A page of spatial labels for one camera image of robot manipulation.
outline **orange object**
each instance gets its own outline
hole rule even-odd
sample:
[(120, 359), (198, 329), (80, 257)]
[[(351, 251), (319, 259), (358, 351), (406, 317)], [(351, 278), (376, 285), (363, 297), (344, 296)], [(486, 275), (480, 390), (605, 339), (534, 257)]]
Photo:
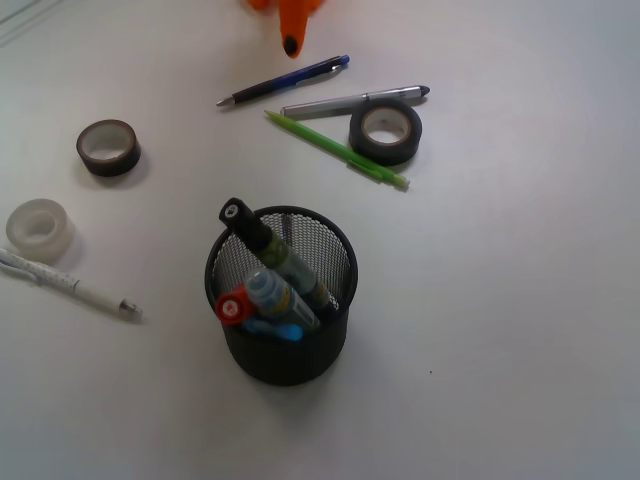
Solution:
[[(324, 0), (280, 0), (280, 33), (282, 47), (287, 55), (296, 58), (302, 50), (307, 20)], [(269, 0), (249, 0), (256, 10), (269, 6)]]

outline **green pencil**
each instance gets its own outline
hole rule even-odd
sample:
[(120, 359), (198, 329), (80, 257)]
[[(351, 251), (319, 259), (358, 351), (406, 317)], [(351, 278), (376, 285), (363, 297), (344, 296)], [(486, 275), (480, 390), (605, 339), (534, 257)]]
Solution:
[(279, 113), (269, 112), (267, 110), (265, 110), (265, 113), (269, 115), (269, 118), (274, 123), (280, 125), (285, 130), (289, 130), (300, 138), (304, 138), (323, 150), (346, 160), (349, 165), (366, 173), (370, 177), (373, 177), (378, 181), (385, 181), (400, 188), (407, 188), (409, 186), (409, 180), (396, 174), (393, 170), (389, 170), (382, 165), (378, 165), (374, 161), (357, 154), (344, 145), (340, 145), (338, 142), (334, 142), (330, 138), (327, 138), (308, 127), (305, 127), (301, 123), (285, 117), (284, 115), (280, 115)]

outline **black marker cap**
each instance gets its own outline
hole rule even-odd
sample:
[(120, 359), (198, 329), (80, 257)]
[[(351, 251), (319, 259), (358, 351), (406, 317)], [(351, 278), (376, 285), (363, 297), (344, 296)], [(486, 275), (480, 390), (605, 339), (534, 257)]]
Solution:
[(255, 213), (239, 198), (231, 198), (224, 204), (218, 217), (244, 242), (252, 252), (261, 252), (273, 238), (271, 229), (262, 223)]

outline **clear tape roll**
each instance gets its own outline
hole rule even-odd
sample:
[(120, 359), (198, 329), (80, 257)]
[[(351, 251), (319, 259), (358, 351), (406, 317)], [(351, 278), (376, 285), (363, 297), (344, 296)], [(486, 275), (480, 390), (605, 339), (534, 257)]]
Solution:
[(7, 238), (29, 260), (48, 263), (71, 245), (74, 226), (67, 212), (53, 200), (23, 203), (7, 220)]

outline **pen holder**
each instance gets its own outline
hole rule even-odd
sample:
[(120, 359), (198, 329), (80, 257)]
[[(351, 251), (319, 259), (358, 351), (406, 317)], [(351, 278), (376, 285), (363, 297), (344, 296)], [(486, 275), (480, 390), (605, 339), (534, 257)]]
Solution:
[[(222, 326), (227, 346), (240, 367), (272, 385), (298, 385), (321, 375), (338, 358), (347, 336), (349, 305), (358, 284), (358, 266), (351, 244), (331, 221), (299, 207), (255, 211), (317, 272), (331, 293), (337, 315), (297, 342), (252, 335), (242, 326)], [(244, 281), (249, 270), (264, 267), (229, 229), (216, 241), (205, 272), (211, 308), (216, 298)]]

